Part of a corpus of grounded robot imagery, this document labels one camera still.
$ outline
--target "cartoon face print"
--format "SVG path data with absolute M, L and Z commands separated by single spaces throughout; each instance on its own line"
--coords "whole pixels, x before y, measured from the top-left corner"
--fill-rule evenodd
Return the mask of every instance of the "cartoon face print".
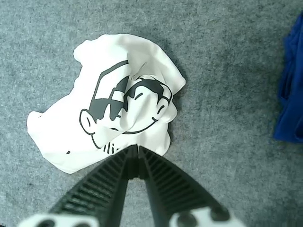
M 137 134 L 153 126 L 163 115 L 171 103 L 172 92 L 169 87 L 153 76 L 144 75 L 137 80 L 130 76 L 123 77 L 112 89 L 107 97 L 102 97 L 104 86 L 108 86 L 110 73 L 128 64 L 122 61 L 99 76 L 89 109 L 82 109 L 80 124 L 83 130 L 92 137 L 97 148 L 104 146 L 100 138 L 113 134 Z

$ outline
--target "blue cloth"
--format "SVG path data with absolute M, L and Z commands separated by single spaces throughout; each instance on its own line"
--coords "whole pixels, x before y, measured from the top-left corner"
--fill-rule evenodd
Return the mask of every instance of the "blue cloth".
M 283 111 L 274 138 L 303 143 L 303 13 L 284 40 L 285 69 L 278 97 Z

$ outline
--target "crumpled white cloth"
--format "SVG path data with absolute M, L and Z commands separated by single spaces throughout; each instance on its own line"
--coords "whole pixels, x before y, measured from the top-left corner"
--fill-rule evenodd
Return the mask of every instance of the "crumpled white cloth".
M 43 157 L 71 174 L 132 144 L 163 155 L 177 115 L 172 98 L 185 85 L 165 52 L 134 35 L 102 35 L 74 58 L 82 69 L 72 91 L 27 119 Z

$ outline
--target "black graphic print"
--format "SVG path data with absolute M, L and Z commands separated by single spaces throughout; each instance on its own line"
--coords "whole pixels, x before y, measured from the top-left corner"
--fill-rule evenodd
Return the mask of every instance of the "black graphic print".
M 114 71 L 114 70 L 118 69 L 119 67 L 124 66 L 126 64 L 128 64 L 128 61 L 122 61 L 100 74 L 98 82 L 96 84 L 96 88 L 95 88 L 93 97 L 90 102 L 89 109 L 81 110 L 80 118 L 79 118 L 80 125 L 82 126 L 83 130 L 92 137 L 92 141 L 94 142 L 94 144 L 97 148 L 101 148 L 101 146 L 102 146 L 102 145 L 97 144 L 97 142 L 96 142 L 98 139 L 97 136 L 102 136 L 102 135 L 97 135 L 95 126 L 97 125 L 97 120 L 101 120 L 104 118 L 105 111 L 108 106 L 110 106 L 109 118 L 111 121 L 114 121 L 116 118 L 121 118 L 121 116 L 119 115 L 121 110 L 124 109 L 126 112 L 128 112 L 128 110 L 129 110 L 129 104 L 128 104 L 127 98 L 136 100 L 140 96 L 143 95 L 143 93 L 139 93 L 135 97 L 136 89 L 138 87 L 145 87 L 145 88 L 149 89 L 151 92 L 155 93 L 158 96 L 157 104 L 162 99 L 166 100 L 168 102 L 168 104 L 170 104 L 170 102 L 172 100 L 172 92 L 169 89 L 169 87 L 156 79 L 138 78 L 140 81 L 138 83 L 134 84 L 128 90 L 126 90 L 129 76 L 124 77 L 122 80 L 120 80 L 118 82 L 116 87 L 114 87 L 112 89 L 108 98 L 96 98 L 96 94 L 97 94 L 99 85 L 102 81 L 102 78 L 105 75 L 111 73 L 112 71 Z M 169 97 L 166 97 L 163 95 L 165 87 L 170 92 Z M 116 91 L 124 94 L 123 102 L 113 99 L 113 95 Z M 165 106 L 162 105 L 159 108 L 157 114 L 159 114 L 164 107 Z M 140 130 L 137 130 L 137 131 L 132 131 L 132 132 L 127 131 L 127 132 L 124 132 L 124 134 L 140 133 L 140 132 L 150 128 L 151 126 L 153 126 L 157 121 L 158 121 L 158 119 L 152 117 L 151 123 L 149 125 L 147 125 L 146 127 L 142 128 Z M 110 148 L 110 147 L 111 147 L 110 143 L 107 146 L 105 145 L 103 148 L 104 152 L 106 152 L 108 154 L 110 154 L 110 153 L 113 154 L 115 152 L 115 149 L 113 148 L 113 146 L 112 146 L 112 148 Z

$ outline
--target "carpet floor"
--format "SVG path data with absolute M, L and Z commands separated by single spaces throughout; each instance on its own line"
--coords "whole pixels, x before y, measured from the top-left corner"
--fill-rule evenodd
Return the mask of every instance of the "carpet floor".
M 272 139 L 283 37 L 302 9 L 302 0 L 1 0 L 0 225 L 48 211 L 96 166 L 56 169 L 26 119 L 70 92 L 77 45 L 129 33 L 161 46 L 187 80 L 165 158 L 248 226 L 302 226 L 303 145 Z M 131 181 L 121 226 L 152 225 L 145 186 Z

